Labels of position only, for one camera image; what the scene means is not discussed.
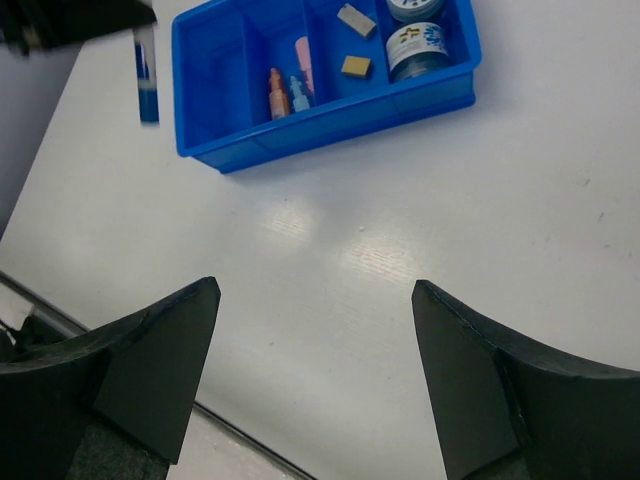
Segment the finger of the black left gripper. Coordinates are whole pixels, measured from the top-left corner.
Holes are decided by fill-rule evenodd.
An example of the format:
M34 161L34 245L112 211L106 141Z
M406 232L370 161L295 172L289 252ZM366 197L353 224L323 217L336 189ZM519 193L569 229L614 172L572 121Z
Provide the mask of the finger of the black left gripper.
M52 51L157 22L138 0L1 0L1 45L15 53Z

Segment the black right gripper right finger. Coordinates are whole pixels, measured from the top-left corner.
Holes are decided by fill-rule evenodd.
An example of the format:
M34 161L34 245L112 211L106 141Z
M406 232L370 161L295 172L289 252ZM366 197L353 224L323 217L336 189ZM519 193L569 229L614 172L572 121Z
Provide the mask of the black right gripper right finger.
M545 345L430 281L414 325L450 479L635 479L639 375Z

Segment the orange translucent case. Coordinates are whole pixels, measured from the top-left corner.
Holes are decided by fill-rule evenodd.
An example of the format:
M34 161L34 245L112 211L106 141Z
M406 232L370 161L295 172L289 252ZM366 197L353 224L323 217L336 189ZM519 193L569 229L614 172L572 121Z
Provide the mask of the orange translucent case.
M280 71L272 67L269 75L269 106L271 118L277 120L291 114L288 94Z

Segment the pink translucent case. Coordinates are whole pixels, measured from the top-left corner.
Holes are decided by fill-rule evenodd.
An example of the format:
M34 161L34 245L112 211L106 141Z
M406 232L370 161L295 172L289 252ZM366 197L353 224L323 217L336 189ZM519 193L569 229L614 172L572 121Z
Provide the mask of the pink translucent case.
M300 72L304 78L307 91L312 99L315 98L315 87L312 72L310 46L307 36L298 38L294 43Z

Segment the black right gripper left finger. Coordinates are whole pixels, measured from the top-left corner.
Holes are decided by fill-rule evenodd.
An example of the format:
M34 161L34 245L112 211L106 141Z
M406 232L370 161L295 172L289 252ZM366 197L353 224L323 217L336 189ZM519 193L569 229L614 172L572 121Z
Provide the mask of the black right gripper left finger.
M205 277L58 342L1 331L5 479L163 479L178 462L221 300Z

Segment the blue white marker pen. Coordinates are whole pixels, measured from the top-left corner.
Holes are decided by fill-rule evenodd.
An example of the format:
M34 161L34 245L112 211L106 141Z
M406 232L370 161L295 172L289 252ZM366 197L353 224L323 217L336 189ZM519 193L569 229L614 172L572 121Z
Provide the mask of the blue white marker pen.
M151 26L133 32L139 116L142 124L159 123L155 37Z

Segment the grey eraser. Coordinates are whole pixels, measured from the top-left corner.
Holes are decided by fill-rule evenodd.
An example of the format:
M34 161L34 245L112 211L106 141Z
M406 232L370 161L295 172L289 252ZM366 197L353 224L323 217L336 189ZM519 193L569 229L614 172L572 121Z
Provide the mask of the grey eraser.
M337 12L337 18L364 39L369 39L376 31L377 24L360 10L345 3Z

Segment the blue slime jar printed lid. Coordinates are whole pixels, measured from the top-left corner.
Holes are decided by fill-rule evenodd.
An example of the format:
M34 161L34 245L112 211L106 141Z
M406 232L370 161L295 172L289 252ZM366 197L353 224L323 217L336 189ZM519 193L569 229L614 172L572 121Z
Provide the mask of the blue slime jar printed lid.
M437 18L446 7L446 0L387 0L394 19L410 24Z

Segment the blue translucent case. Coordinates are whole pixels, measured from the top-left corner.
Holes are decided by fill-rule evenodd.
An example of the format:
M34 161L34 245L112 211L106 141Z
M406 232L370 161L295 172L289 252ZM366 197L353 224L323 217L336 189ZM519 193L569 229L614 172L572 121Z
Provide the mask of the blue translucent case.
M311 104L309 98L306 95L304 87L299 78L295 75L292 75L289 79L289 86L294 111L298 113L310 109Z

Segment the yellow eraser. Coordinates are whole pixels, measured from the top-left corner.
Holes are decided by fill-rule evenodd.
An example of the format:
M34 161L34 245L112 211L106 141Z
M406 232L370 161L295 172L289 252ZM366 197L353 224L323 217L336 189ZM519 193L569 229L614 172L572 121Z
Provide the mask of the yellow eraser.
M347 78L358 80L368 80L373 69L373 62L370 58L347 55L344 58L341 74Z

